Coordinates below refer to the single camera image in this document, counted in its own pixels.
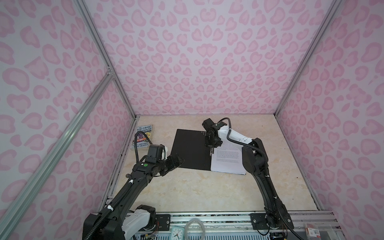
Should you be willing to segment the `printed paper sheet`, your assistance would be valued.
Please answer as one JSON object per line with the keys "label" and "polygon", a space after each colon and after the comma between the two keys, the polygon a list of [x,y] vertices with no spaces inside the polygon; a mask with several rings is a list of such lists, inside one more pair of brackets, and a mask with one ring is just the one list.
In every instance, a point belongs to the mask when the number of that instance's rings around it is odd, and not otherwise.
{"label": "printed paper sheet", "polygon": [[236,175],[245,175],[242,145],[223,141],[221,147],[215,148],[211,156],[211,171]]}

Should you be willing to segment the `grey and black file folder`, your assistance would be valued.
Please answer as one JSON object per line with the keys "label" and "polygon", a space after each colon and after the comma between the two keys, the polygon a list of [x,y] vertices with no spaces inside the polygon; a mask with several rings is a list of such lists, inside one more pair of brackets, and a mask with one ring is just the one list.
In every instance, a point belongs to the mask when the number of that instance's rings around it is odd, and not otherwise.
{"label": "grey and black file folder", "polygon": [[205,146],[206,132],[177,129],[171,155],[184,160],[180,168],[210,171],[210,148]]}

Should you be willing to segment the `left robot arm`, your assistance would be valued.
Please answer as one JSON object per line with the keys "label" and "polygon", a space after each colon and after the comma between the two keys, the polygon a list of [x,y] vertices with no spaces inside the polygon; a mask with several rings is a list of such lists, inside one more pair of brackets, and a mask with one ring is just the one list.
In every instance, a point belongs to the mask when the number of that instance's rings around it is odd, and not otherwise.
{"label": "left robot arm", "polygon": [[128,180],[111,202],[97,214],[90,214],[83,226],[83,240],[128,240],[140,229],[147,228],[154,221],[156,209],[144,207],[133,214],[130,221],[127,214],[144,188],[156,176],[180,167],[184,159],[170,155],[166,159],[144,156],[133,167]]}

